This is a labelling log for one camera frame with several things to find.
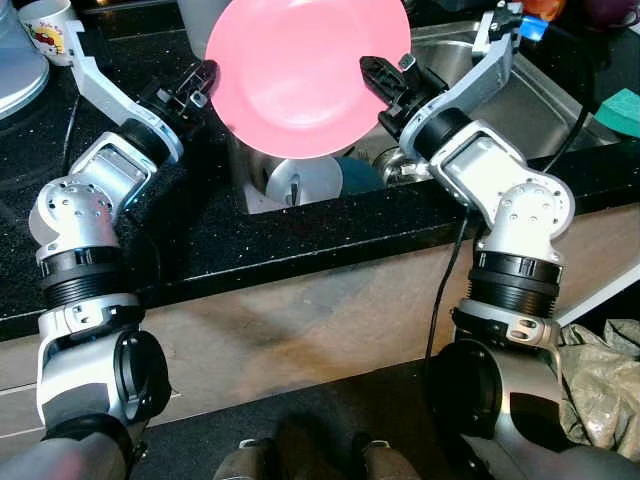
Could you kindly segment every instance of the white mug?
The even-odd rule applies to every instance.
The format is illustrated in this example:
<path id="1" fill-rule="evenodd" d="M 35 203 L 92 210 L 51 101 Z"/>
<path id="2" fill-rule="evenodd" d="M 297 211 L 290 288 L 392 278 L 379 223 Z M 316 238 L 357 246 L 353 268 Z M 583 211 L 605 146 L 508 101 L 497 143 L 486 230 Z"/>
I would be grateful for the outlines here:
<path id="1" fill-rule="evenodd" d="M 76 20 L 70 0 L 37 0 L 18 10 L 31 41 L 54 65 L 71 65 L 65 46 L 65 22 Z"/>

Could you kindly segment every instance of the mug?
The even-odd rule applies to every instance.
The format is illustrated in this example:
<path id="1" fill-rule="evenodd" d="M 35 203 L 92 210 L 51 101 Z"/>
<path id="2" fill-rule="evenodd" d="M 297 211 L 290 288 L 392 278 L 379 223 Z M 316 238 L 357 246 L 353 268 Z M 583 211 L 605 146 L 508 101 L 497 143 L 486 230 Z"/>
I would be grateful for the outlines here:
<path id="1" fill-rule="evenodd" d="M 64 25 L 76 20 L 70 0 L 37 0 L 18 11 L 20 23 L 31 41 L 54 65 L 71 65 L 65 47 Z"/>
<path id="2" fill-rule="evenodd" d="M 638 0 L 583 0 L 583 6 L 599 29 L 630 27 L 640 21 Z M 633 17 L 625 22 L 630 14 Z"/>

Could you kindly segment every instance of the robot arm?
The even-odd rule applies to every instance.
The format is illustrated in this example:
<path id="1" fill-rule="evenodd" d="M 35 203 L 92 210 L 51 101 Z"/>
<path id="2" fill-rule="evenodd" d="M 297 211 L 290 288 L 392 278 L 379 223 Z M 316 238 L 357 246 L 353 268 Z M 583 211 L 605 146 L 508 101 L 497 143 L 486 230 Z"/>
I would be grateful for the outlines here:
<path id="1" fill-rule="evenodd" d="M 126 478 L 144 427 L 171 394 L 160 344 L 140 329 L 144 309 L 127 286 L 113 225 L 201 126 L 215 64 L 191 68 L 175 88 L 152 85 L 135 103 L 85 56 L 82 24 L 68 31 L 81 94 L 119 128 L 45 185 L 29 216 L 47 305 L 36 394 L 46 436 L 4 465 L 3 479 Z"/>
<path id="2" fill-rule="evenodd" d="M 361 59 L 365 82 L 389 106 L 381 124 L 491 230 L 476 246 L 469 298 L 453 311 L 458 340 L 428 364 L 427 397 L 441 428 L 471 448 L 470 465 L 498 480 L 640 478 L 617 454 L 571 444 L 559 423 L 551 317 L 564 264 L 551 240 L 571 223 L 573 195 L 467 117 L 506 84 L 521 11 L 501 1 L 485 13 L 473 48 L 479 62 L 449 90 L 411 55 L 400 71 L 384 59 Z"/>

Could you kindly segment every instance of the blue object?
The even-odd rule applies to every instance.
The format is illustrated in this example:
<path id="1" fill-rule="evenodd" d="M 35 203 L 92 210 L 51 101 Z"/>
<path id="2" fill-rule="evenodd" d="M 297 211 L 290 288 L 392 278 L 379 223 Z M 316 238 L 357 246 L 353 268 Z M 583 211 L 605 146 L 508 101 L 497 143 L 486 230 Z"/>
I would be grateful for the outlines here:
<path id="1" fill-rule="evenodd" d="M 337 157 L 336 161 L 342 169 L 341 197 L 384 188 L 384 182 L 378 171 L 368 162 L 351 157 Z"/>
<path id="2" fill-rule="evenodd" d="M 539 42 L 542 40 L 542 36 L 547 31 L 548 26 L 549 22 L 545 22 L 538 17 L 525 15 L 522 19 L 522 25 L 520 25 L 520 35 L 534 42 Z"/>
<path id="3" fill-rule="evenodd" d="M 620 90 L 602 102 L 595 118 L 611 130 L 640 138 L 640 95 Z"/>

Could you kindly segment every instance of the white bracket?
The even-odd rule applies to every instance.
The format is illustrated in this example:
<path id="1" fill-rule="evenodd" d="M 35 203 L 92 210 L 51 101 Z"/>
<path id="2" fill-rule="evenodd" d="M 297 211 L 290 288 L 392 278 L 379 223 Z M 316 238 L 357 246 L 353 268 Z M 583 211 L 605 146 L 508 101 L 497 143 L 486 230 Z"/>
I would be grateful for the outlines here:
<path id="1" fill-rule="evenodd" d="M 597 306 L 603 304 L 610 298 L 616 296 L 625 288 L 630 287 L 636 282 L 640 282 L 640 257 L 629 270 L 621 275 L 617 275 L 609 283 L 598 289 L 589 297 L 582 300 L 577 305 L 560 313 L 555 321 L 561 326 L 566 327 L 570 323 L 576 321 L 582 315 L 590 312 Z"/>
<path id="2" fill-rule="evenodd" d="M 513 13 L 522 12 L 521 3 L 509 3 L 509 9 Z M 415 141 L 418 133 L 424 125 L 438 113 L 449 108 L 457 108 L 464 113 L 470 113 L 473 109 L 491 99 L 509 81 L 511 66 L 513 65 L 514 47 L 519 43 L 519 34 L 514 39 L 514 33 L 505 33 L 500 40 L 488 42 L 488 29 L 491 28 L 493 12 L 487 12 L 482 17 L 477 41 L 474 45 L 476 54 L 486 47 L 484 58 L 469 71 L 450 90 L 431 100 L 423 106 L 409 120 L 407 126 L 400 135 L 400 148 L 411 160 L 419 160 L 420 154 L 415 149 Z"/>
<path id="3" fill-rule="evenodd" d="M 169 160 L 177 162 L 184 153 L 184 147 L 175 132 L 160 117 L 131 100 L 104 76 L 98 69 L 94 57 L 85 56 L 78 37 L 78 33 L 84 32 L 82 22 L 68 21 L 65 28 L 71 45 L 69 49 L 72 58 L 71 71 L 82 96 L 118 125 L 122 125 L 130 118 L 142 122 L 167 146 Z"/>

